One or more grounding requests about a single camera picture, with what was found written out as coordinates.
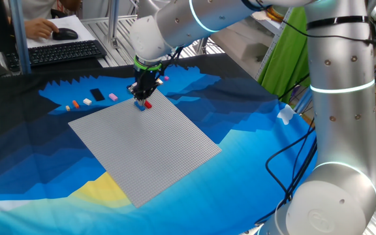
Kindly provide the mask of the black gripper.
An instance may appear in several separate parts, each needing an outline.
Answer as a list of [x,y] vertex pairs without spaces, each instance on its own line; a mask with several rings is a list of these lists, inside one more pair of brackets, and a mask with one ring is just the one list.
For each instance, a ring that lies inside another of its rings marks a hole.
[[150,70],[141,70],[136,71],[135,75],[135,82],[136,85],[133,88],[133,95],[136,97],[138,102],[146,102],[151,94],[156,90],[158,75],[155,71]]

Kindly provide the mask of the person's bare hand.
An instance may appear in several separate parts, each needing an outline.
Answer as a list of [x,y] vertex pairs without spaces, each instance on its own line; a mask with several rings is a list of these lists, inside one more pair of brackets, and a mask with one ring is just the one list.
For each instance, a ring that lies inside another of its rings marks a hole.
[[48,39],[52,33],[58,33],[58,27],[51,21],[44,18],[35,18],[25,21],[25,35],[28,39]]

